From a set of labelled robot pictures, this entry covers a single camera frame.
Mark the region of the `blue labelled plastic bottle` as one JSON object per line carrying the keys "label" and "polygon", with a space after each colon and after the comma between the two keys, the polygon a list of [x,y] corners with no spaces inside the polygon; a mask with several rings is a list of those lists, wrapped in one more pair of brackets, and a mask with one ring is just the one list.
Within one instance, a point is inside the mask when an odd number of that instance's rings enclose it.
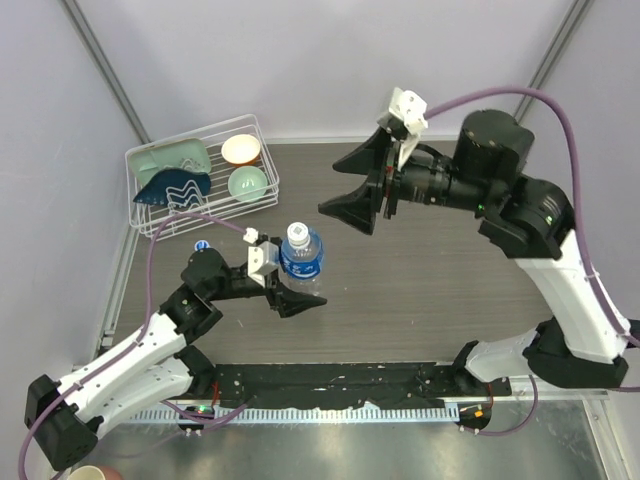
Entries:
{"label": "blue labelled plastic bottle", "polygon": [[280,262],[292,290],[319,296],[324,245],[319,234],[311,227],[308,228],[310,242],[305,248],[292,247],[286,234],[280,247]]}

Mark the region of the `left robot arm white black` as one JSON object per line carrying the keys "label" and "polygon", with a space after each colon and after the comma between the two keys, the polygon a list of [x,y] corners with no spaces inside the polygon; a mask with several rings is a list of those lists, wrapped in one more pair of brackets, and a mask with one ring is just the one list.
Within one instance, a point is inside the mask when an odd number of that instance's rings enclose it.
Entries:
{"label": "left robot arm white black", "polygon": [[326,304],[284,284],[278,256],[271,241],[250,247],[238,267],[213,248],[193,253],[179,288],[133,334],[58,380],[43,374],[30,383],[20,452],[36,443],[51,468],[63,472],[140,410],[184,394],[205,397],[215,367],[194,343],[222,319],[215,302],[263,297],[282,318]]}

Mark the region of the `plain white bottle cap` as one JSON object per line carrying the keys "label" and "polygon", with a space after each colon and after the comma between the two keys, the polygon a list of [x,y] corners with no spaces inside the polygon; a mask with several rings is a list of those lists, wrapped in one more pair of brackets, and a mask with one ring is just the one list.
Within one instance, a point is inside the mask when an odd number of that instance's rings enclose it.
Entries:
{"label": "plain white bottle cap", "polygon": [[310,242],[309,228],[302,222],[293,222],[287,227],[287,240],[294,248],[305,248]]}

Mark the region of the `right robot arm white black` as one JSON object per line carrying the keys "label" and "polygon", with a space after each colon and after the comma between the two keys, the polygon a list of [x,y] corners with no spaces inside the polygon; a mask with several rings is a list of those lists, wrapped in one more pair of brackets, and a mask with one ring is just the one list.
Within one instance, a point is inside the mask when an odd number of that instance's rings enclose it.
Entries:
{"label": "right robot arm white black", "polygon": [[465,395],[518,375],[565,389],[617,389],[628,371],[623,354],[638,325],[586,270],[567,195],[524,173],[533,141],[530,130],[498,110],[469,114],[452,156],[380,127],[333,166],[363,176],[363,184],[318,207],[364,234],[373,232],[378,215],[393,216],[401,201],[470,211],[480,234],[531,278],[551,318],[516,337],[465,344],[451,371],[453,386]]}

